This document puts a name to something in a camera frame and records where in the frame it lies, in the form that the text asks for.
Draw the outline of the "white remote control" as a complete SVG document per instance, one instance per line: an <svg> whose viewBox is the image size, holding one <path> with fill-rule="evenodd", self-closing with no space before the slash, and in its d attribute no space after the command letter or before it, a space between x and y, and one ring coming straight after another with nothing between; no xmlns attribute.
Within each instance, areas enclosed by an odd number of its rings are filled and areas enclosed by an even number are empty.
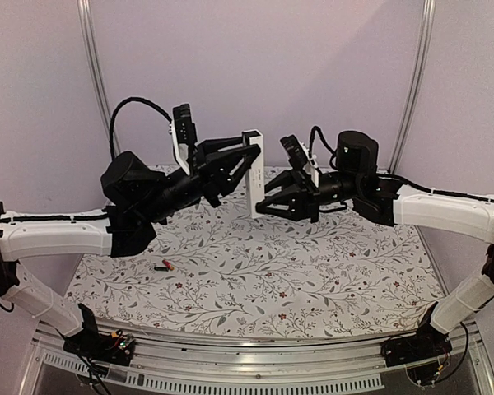
<svg viewBox="0 0 494 395"><path fill-rule="evenodd" d="M257 130L242 132L244 146L257 146L260 153L250 166L245 175L245 189L247 207L252 219L258 219L262 214L257 213L256 204L264 200L264 156L263 156L263 134Z"/></svg>

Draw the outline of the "red AAA battery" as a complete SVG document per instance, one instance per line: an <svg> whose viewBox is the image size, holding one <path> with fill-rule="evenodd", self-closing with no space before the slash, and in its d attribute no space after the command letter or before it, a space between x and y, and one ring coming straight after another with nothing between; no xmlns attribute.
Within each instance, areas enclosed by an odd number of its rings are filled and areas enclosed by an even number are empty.
<svg viewBox="0 0 494 395"><path fill-rule="evenodd" d="M163 259L162 261L162 264L165 266L166 269L168 269L169 271L174 271L174 266L167 260Z"/></svg>

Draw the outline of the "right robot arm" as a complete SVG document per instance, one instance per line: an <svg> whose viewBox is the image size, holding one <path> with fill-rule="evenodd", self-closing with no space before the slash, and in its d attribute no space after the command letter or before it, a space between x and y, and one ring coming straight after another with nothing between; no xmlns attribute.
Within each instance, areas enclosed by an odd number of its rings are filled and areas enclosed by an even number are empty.
<svg viewBox="0 0 494 395"><path fill-rule="evenodd" d="M409 342L415 358L426 359L449 332L494 298L494 196L428 188L396 174L380 174L379 145L363 132L339 133L333 169L317 177L305 171L313 160L310 149L293 135L281 144L291 169L266 184L266 197L256 205L260 214L316 222L330 204L352 201L353 211L374 224L448 231L488 245L482 268L423 315Z"/></svg>

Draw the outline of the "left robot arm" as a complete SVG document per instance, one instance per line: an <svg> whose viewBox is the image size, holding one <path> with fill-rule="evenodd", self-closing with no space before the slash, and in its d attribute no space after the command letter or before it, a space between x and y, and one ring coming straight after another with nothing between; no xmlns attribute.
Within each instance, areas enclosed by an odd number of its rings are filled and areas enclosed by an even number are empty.
<svg viewBox="0 0 494 395"><path fill-rule="evenodd" d="M51 325L87 356L100 356L106 337L91 310L67 303L19 262L60 254L121 258L142 253L156 237L155 224L166 225L201 199L219 207L240 181L261 174L263 136L249 131L204 141L179 165L165 174L130 151L118 155L101 177L110 204L93 211L36 216L5 211L0 202L0 299Z"/></svg>

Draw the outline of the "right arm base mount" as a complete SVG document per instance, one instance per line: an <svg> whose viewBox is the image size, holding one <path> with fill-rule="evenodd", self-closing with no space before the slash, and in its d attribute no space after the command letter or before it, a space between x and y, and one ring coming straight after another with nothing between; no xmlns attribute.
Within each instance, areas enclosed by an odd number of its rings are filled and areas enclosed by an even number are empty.
<svg viewBox="0 0 494 395"><path fill-rule="evenodd" d="M448 336L434 330L391 337L380 344L380 354L388 367L443 356L451 351Z"/></svg>

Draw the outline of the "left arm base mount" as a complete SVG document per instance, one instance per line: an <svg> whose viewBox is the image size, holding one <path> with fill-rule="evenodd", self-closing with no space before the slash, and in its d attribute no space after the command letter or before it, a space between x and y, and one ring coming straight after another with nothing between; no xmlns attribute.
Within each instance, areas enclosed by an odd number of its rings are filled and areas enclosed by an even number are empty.
<svg viewBox="0 0 494 395"><path fill-rule="evenodd" d="M63 350L76 356L113 365L130 366L135 350L135 337L117 330L111 334L99 332L93 312L84 304L78 308L82 313L81 330L64 337Z"/></svg>

